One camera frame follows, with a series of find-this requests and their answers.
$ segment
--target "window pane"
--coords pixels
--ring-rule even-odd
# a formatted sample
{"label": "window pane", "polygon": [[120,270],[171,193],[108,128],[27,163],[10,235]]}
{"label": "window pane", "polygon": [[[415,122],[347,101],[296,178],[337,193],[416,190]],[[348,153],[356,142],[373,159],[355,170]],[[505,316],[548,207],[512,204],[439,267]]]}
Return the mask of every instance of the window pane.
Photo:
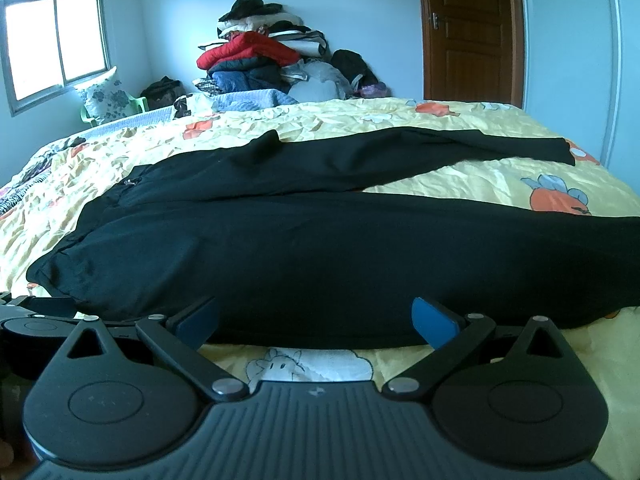
{"label": "window pane", "polygon": [[58,33],[67,79],[104,70],[98,0],[57,0]]}
{"label": "window pane", "polygon": [[7,6],[6,33],[18,100],[63,84],[53,0]]}

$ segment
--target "red jacket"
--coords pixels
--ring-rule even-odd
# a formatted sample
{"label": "red jacket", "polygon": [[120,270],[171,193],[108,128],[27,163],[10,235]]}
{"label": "red jacket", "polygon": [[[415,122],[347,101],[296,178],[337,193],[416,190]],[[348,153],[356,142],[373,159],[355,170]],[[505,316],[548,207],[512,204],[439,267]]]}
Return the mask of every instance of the red jacket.
{"label": "red jacket", "polygon": [[255,56],[270,57],[280,66],[292,65],[300,59],[300,54],[292,48],[250,30],[236,36],[229,43],[207,50],[198,58],[197,65],[201,70],[209,70],[221,61],[234,61]]}

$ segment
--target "wooden door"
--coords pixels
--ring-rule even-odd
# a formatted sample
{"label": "wooden door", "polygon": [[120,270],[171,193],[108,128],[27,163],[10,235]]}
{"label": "wooden door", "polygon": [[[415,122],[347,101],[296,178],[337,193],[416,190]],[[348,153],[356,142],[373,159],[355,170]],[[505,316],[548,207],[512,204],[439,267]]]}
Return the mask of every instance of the wooden door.
{"label": "wooden door", "polygon": [[522,0],[422,0],[425,99],[522,106]]}

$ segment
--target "cartoon print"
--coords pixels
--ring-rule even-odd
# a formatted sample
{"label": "cartoon print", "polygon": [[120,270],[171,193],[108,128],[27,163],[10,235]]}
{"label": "cartoon print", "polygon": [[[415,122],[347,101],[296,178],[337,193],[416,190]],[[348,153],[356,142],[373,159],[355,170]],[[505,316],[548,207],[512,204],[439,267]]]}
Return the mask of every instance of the cartoon print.
{"label": "cartoon print", "polygon": [[374,124],[380,124],[382,121],[389,121],[392,119],[391,114],[379,114],[379,115],[365,115],[363,121],[371,121]]}
{"label": "cartoon print", "polygon": [[206,132],[213,126],[213,121],[198,121],[197,123],[188,124],[187,129],[182,134],[184,140],[196,139],[203,132]]}
{"label": "cartoon print", "polygon": [[351,350],[270,348],[264,359],[246,366],[249,390],[260,381],[370,381],[373,366]]}
{"label": "cartoon print", "polygon": [[84,144],[78,144],[75,148],[71,150],[71,158],[75,157],[78,153],[84,150],[89,144],[85,142]]}
{"label": "cartoon print", "polygon": [[457,112],[452,112],[449,105],[433,102],[419,104],[415,107],[415,111],[421,114],[435,115],[436,117],[444,117],[446,115],[458,117],[460,115]]}
{"label": "cartoon print", "polygon": [[9,211],[7,211],[6,213],[4,213],[2,216],[0,216],[0,220],[4,220],[5,218],[9,218],[9,216],[11,216],[12,214],[14,214],[15,211],[15,207],[9,209]]}
{"label": "cartoon print", "polygon": [[532,178],[521,178],[533,193],[529,199],[533,211],[558,211],[574,215],[591,215],[587,205],[587,194],[575,187],[568,189],[559,176],[542,174],[535,181]]}
{"label": "cartoon print", "polygon": [[511,110],[511,105],[505,105],[503,103],[481,103],[485,110]]}
{"label": "cartoon print", "polygon": [[61,201],[61,200],[62,200],[62,197],[61,197],[61,196],[60,196],[60,197],[58,197],[58,198],[57,198],[57,199],[55,199],[55,200],[49,200],[49,202],[47,203],[47,205],[45,206],[45,208],[46,208],[46,209],[49,209],[49,208],[51,208],[51,207],[55,207],[55,206],[57,206],[57,205],[60,203],[60,201]]}
{"label": "cartoon print", "polygon": [[585,152],[583,149],[578,147],[574,142],[570,141],[569,139],[565,139],[565,140],[569,143],[569,146],[571,146],[569,151],[574,156],[574,159],[576,161],[578,161],[578,160],[588,160],[589,162],[594,162],[598,166],[600,165],[600,162],[598,160],[596,160],[594,157],[589,155],[589,153]]}

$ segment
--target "white cartoon character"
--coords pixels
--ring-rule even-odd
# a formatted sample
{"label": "white cartoon character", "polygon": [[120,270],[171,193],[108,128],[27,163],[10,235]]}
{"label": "white cartoon character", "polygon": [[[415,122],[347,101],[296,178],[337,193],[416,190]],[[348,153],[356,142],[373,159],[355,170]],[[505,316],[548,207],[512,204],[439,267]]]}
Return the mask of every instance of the white cartoon character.
{"label": "white cartoon character", "polygon": [[481,103],[485,110],[511,110],[511,105],[503,103]]}
{"label": "white cartoon character", "polygon": [[260,381],[370,381],[373,367],[351,350],[270,348],[264,359],[246,366],[249,390]]}

